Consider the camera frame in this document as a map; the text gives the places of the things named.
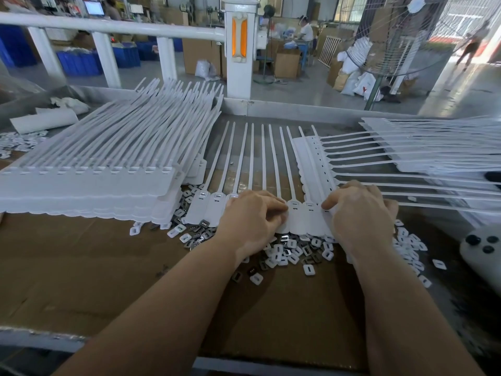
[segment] dark pants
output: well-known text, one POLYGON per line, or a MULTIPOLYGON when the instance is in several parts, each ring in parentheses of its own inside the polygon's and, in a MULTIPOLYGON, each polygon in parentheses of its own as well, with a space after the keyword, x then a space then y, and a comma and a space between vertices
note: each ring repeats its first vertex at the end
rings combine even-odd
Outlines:
POLYGON ((468 60, 467 60, 467 66, 472 62, 473 57, 475 56, 476 51, 479 49, 480 43, 479 42, 472 42, 466 46, 464 49, 463 55, 457 60, 456 64, 460 64, 461 61, 465 56, 469 54, 468 60))

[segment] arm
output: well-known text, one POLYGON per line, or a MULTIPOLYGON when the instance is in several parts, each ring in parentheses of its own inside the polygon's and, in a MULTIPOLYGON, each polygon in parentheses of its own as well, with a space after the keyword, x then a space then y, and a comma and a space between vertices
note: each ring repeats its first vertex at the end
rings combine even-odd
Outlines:
POLYGON ((383 200, 376 186, 352 181, 329 195, 322 208, 335 205, 333 232, 353 258, 364 292, 371 374, 483 375, 415 273, 393 250, 397 202, 383 200))
POLYGON ((216 235, 73 355, 62 375, 188 374, 229 278, 284 221, 287 205, 266 191, 232 198, 216 235))

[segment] blue plastic bin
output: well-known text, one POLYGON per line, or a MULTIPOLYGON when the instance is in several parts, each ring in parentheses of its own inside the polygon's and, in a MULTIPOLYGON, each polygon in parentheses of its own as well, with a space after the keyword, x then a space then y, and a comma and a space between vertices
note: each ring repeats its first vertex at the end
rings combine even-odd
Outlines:
POLYGON ((65 74, 68 76, 90 77, 103 73, 96 50, 93 50, 92 53, 58 51, 57 55, 65 74))
POLYGON ((181 38, 174 38, 174 51, 183 52, 183 40, 181 38))
POLYGON ((21 28, 14 25, 0 25, 0 57, 7 67, 37 64, 21 28))
POLYGON ((156 42, 136 42, 139 50, 139 59, 142 61, 158 61, 158 54, 153 52, 153 46, 156 42))
POLYGON ((124 48, 113 48, 115 59, 119 69, 129 69, 131 67, 140 67, 141 60, 139 59, 139 52, 134 43, 122 43, 124 48))

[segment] factory floor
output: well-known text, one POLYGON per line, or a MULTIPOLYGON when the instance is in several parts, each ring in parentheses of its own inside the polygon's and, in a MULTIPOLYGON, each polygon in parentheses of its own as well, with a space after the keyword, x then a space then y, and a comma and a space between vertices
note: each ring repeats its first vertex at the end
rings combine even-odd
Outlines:
MULTIPOLYGON (((458 67, 450 62, 427 96, 426 91, 416 87, 409 97, 400 104, 378 102, 373 110, 417 114, 422 116, 469 117, 499 114, 497 101, 501 93, 501 68, 491 64, 473 64, 463 72, 464 65, 458 67)), ((184 72, 183 53, 176 53, 178 77, 183 81, 198 81, 194 75, 184 72)), ((12 76, 37 83, 45 89, 51 87, 50 79, 43 64, 9 69, 12 76)), ((119 69, 122 87, 133 89, 144 78, 162 78, 160 62, 141 62, 141 67, 119 69)), ((365 101, 360 96, 342 95, 326 83, 328 68, 317 60, 307 67, 297 80, 287 84, 252 84, 251 97, 254 100, 306 104, 322 107, 348 108, 361 110, 365 101)), ((104 75, 97 77, 69 77, 72 85, 106 87, 104 75)))

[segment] workbench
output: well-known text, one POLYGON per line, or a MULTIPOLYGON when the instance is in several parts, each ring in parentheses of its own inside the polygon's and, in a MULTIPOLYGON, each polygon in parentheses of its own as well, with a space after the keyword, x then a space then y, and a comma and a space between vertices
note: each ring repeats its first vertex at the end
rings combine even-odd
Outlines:
MULTIPOLYGON (((65 87, 35 95, 9 103, 8 110, 0 106, 0 129, 9 130, 6 116, 26 114, 34 105, 46 107, 52 94, 78 96, 92 105, 128 92, 65 87)), ((207 146, 209 164, 227 120, 237 122, 238 142, 245 122, 254 123, 256 132, 263 123, 277 131, 277 126, 301 124, 307 135, 314 123, 324 135, 360 131, 361 116, 397 116, 234 99, 225 99, 222 111, 207 146)), ((234 149, 230 157, 234 165, 226 193, 233 186, 239 152, 234 149)), ((7 164, 4 160, 0 167, 7 164)), ((274 192, 272 162, 266 168, 267 189, 274 192)), ((242 171, 240 190, 247 186, 248 167, 242 171)), ((255 159, 256 189, 262 171, 255 159)), ((209 191, 216 190, 220 174, 216 171, 209 191)), ((288 184, 286 173, 280 177, 282 185, 288 184)), ((301 201, 297 173, 293 180, 301 201)), ((290 191, 282 191, 285 199, 290 197, 290 191)), ((466 222, 455 212, 441 215, 420 208, 402 208, 398 217, 429 249, 420 260, 433 283, 431 296, 470 353, 487 374, 494 374, 501 359, 501 299, 460 259, 458 242, 436 227, 449 224, 460 236, 469 229, 466 222), (436 269, 433 258, 443 260, 448 270, 436 269)), ((77 351, 186 255, 182 243, 169 239, 166 231, 151 231, 145 224, 131 237, 131 226, 131 221, 113 219, 6 214, 0 225, 0 344, 77 351)), ((240 270, 257 261, 253 256, 240 270)), ((259 286, 246 277, 229 282, 194 366, 246 374, 367 373, 364 301, 354 269, 339 247, 332 262, 316 268, 310 278, 301 266, 289 265, 263 272, 259 286)))

